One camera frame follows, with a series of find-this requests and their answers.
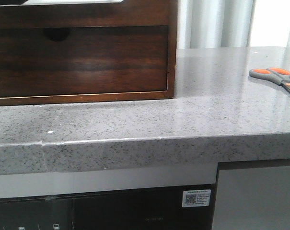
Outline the dark wooden drawer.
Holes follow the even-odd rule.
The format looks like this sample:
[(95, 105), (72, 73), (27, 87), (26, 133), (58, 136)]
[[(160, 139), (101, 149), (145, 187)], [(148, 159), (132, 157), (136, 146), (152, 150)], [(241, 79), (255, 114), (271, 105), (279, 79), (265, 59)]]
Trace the dark wooden drawer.
[(162, 91), (168, 28), (0, 29), (0, 97)]

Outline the grey orange handled scissors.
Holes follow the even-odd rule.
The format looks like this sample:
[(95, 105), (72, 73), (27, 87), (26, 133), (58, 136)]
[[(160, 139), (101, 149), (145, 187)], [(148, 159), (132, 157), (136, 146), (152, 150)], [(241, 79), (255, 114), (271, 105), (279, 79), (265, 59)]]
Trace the grey orange handled scissors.
[(290, 71), (281, 68), (251, 69), (249, 76), (282, 86), (290, 93)]

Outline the dark wooden drawer box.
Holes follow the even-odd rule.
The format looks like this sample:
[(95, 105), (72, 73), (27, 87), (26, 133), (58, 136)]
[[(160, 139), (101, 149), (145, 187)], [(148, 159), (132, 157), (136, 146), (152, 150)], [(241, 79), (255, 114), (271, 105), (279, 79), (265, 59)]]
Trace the dark wooden drawer box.
[(0, 29), (168, 28), (162, 91), (0, 97), (0, 106), (168, 99), (174, 96), (178, 2), (175, 0), (0, 0)]

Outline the black built-in appliance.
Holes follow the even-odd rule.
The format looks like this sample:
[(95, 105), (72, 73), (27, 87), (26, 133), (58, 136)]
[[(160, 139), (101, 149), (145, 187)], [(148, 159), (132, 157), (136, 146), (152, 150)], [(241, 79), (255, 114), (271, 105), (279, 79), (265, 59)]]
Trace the black built-in appliance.
[[(208, 207), (182, 207), (203, 189)], [(0, 198), (0, 230), (209, 230), (214, 198), (212, 184)]]

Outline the white QR code sticker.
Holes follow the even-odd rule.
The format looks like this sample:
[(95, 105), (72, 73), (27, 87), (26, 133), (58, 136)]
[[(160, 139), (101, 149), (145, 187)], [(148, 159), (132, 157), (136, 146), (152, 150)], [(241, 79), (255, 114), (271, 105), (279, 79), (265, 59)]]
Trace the white QR code sticker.
[(183, 191), (182, 207), (208, 207), (211, 189)]

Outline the white curtain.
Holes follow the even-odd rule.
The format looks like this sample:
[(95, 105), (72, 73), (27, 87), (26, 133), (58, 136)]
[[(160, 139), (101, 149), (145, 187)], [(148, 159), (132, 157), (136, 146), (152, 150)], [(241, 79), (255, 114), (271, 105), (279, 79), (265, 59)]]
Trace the white curtain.
[(290, 46), (290, 0), (181, 0), (179, 49)]

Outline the grey cabinet door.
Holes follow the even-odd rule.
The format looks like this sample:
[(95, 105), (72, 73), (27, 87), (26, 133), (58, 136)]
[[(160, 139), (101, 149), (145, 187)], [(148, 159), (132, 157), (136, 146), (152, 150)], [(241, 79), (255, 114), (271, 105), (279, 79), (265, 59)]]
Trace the grey cabinet door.
[(290, 230), (290, 166), (220, 170), (214, 230)]

